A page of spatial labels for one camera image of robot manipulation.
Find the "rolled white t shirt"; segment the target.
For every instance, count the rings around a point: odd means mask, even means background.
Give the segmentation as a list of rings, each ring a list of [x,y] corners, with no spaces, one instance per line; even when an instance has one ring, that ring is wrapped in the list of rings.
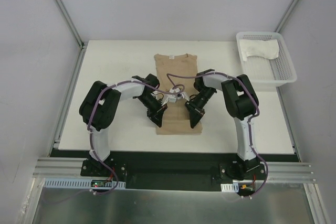
[[[247,61],[249,57],[262,57],[268,60],[273,60],[279,57],[279,44],[276,39],[241,39],[238,44],[240,46],[243,61]]]

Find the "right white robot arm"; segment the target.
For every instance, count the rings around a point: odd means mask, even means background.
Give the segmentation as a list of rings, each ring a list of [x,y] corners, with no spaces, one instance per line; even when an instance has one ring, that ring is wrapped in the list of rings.
[[[198,94],[185,103],[191,128],[196,127],[205,114],[204,106],[217,91],[224,96],[225,107],[234,119],[237,134],[237,158],[225,174],[236,180],[250,178],[260,165],[254,145],[254,118],[260,114],[256,92],[245,74],[229,77],[208,69],[196,75],[194,88]]]

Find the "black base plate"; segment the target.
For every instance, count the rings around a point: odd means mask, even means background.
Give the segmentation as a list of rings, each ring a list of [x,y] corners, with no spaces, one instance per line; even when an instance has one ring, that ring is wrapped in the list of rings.
[[[222,184],[234,180],[266,178],[258,158],[243,162],[236,154],[119,151],[112,151],[103,163],[88,157],[80,175],[108,178],[112,172],[127,189],[149,190],[220,191]]]

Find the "aluminium frame post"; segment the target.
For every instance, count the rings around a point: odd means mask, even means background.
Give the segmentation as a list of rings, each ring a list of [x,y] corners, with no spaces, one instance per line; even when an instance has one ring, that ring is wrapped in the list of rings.
[[[61,16],[63,17],[70,33],[72,34],[77,46],[80,49],[83,49],[85,46],[85,42],[82,40],[78,29],[76,28],[72,18],[69,15],[69,12],[64,4],[64,2],[62,0],[54,0],[58,10],[60,11]]]
[[[290,17],[292,14],[295,12],[296,8],[298,7],[299,3],[301,0],[291,0],[290,3],[288,4],[284,14],[282,15],[281,19],[279,20],[274,32],[276,33],[281,33],[284,28],[286,23],[289,21]]]

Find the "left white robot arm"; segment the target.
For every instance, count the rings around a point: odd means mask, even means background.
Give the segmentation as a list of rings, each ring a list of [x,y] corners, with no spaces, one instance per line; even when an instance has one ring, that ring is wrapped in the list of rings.
[[[79,114],[87,125],[90,134],[90,156],[95,160],[92,169],[99,176],[110,173],[111,164],[106,159],[110,156],[108,127],[114,120],[119,102],[138,99],[147,108],[147,117],[156,126],[162,126],[162,119],[167,105],[162,105],[153,92],[159,86],[156,76],[133,76],[112,86],[96,81],[79,108]]]

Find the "right aluminium frame post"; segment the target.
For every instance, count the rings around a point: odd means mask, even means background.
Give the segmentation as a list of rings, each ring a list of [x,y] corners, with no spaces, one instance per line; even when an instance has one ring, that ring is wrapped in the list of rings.
[[[290,17],[292,14],[295,12],[296,8],[298,7],[299,3],[301,0],[291,0],[290,3],[288,4],[284,14],[282,15],[281,19],[279,20],[274,32],[276,33],[281,33],[284,28],[286,23],[289,21]]]

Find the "beige t shirt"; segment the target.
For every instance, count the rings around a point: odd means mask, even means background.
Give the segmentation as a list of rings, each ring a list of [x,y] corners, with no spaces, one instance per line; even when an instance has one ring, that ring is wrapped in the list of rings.
[[[169,91],[175,84],[185,86],[187,95],[197,94],[194,79],[198,73],[197,56],[184,54],[179,56],[154,56],[156,74],[160,82],[160,89]],[[198,135],[203,127],[198,123],[194,128],[190,126],[190,116],[185,107],[185,99],[169,102],[163,114],[162,126],[156,129],[157,135]]]

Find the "white plastic basket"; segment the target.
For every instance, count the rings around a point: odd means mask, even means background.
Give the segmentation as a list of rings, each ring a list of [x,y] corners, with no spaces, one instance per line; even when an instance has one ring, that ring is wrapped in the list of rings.
[[[281,34],[246,31],[236,35],[243,73],[256,90],[271,90],[297,81],[297,74]]]

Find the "aluminium front rail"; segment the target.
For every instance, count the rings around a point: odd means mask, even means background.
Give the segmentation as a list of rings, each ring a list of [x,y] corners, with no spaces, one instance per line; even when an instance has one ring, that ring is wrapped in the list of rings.
[[[40,157],[35,166],[33,177],[79,177],[84,158]],[[316,184],[317,178],[309,163],[268,162],[270,183]]]

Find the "left aluminium frame post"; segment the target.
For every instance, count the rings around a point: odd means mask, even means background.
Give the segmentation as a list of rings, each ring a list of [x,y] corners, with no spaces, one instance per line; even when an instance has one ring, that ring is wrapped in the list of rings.
[[[58,10],[60,11],[61,16],[63,17],[70,33],[72,34],[77,46],[80,49],[83,49],[85,46],[85,42],[82,40],[78,29],[76,28],[72,18],[69,15],[69,12],[64,4],[64,2],[62,0],[54,0]]]

